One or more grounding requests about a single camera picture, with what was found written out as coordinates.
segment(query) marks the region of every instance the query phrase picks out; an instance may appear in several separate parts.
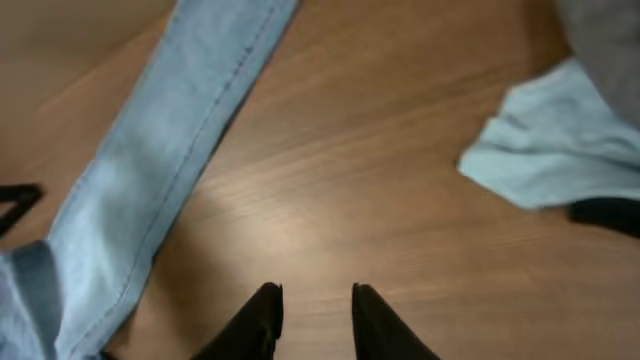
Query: denim fabric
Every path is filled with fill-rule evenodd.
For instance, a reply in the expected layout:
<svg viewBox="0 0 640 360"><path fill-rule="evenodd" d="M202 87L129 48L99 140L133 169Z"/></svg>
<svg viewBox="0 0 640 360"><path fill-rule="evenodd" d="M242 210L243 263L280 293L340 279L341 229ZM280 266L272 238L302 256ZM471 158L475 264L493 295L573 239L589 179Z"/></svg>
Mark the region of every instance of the denim fabric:
<svg viewBox="0 0 640 360"><path fill-rule="evenodd" d="M459 170L526 209L640 200L640 131L613 113L572 59L511 90Z"/></svg>
<svg viewBox="0 0 640 360"><path fill-rule="evenodd" d="M0 256L0 359L97 356L294 12L183 0L47 239Z"/></svg>

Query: black strap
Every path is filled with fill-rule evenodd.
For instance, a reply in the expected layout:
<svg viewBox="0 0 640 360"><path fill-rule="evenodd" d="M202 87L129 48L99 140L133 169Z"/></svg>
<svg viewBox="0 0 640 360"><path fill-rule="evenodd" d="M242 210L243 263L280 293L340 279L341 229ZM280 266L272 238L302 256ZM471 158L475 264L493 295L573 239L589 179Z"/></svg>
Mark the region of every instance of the black strap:
<svg viewBox="0 0 640 360"><path fill-rule="evenodd" d="M596 198L569 206L571 221L601 226L640 238L640 201Z"/></svg>
<svg viewBox="0 0 640 360"><path fill-rule="evenodd" d="M264 284L191 360L273 360L283 317L282 286Z"/></svg>
<svg viewBox="0 0 640 360"><path fill-rule="evenodd" d="M353 285L351 312L358 360L439 360L369 285Z"/></svg>
<svg viewBox="0 0 640 360"><path fill-rule="evenodd" d="M42 190L35 184L0 186L0 202L16 203L0 217L0 237L28 213L42 195Z"/></svg>

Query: denim pant leg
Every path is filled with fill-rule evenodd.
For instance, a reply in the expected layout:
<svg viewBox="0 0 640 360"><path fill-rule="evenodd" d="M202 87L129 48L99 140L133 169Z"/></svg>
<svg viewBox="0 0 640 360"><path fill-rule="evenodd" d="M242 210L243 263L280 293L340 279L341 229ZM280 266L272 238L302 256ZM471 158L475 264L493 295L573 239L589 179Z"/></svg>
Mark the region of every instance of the denim pant leg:
<svg viewBox="0 0 640 360"><path fill-rule="evenodd" d="M295 6L178 3L47 239L1 255L0 359L85 359L104 347Z"/></svg>

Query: gray fabric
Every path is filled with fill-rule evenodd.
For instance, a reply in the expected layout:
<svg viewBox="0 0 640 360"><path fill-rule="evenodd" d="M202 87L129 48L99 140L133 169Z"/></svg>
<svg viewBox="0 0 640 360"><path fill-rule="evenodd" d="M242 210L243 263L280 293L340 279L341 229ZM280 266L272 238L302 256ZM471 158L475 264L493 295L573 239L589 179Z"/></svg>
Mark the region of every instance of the gray fabric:
<svg viewBox="0 0 640 360"><path fill-rule="evenodd" d="M609 106L640 128L640 1L557 0L576 57Z"/></svg>
<svg viewBox="0 0 640 360"><path fill-rule="evenodd" d="M514 88L459 170L527 209L597 197L640 200L640 132L569 60Z"/></svg>

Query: wood grain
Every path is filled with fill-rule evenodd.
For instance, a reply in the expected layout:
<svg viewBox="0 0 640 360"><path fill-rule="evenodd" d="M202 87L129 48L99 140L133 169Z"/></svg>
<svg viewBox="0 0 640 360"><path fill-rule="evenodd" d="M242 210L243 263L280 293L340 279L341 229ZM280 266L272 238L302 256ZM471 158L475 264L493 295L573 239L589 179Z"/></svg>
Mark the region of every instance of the wood grain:
<svg viewBox="0 0 640 360"><path fill-rule="evenodd" d="M174 0L0 0L0 122L23 122Z"/></svg>
<svg viewBox="0 0 640 360"><path fill-rule="evenodd" d="M9 144L24 159L1 180L52 194L12 244L44 234L160 31ZM305 2L110 349L186 359L275 281L277 359L355 359L357 281L443 359L638 358L640 244L515 209L455 169L505 90L567 54L545 1Z"/></svg>

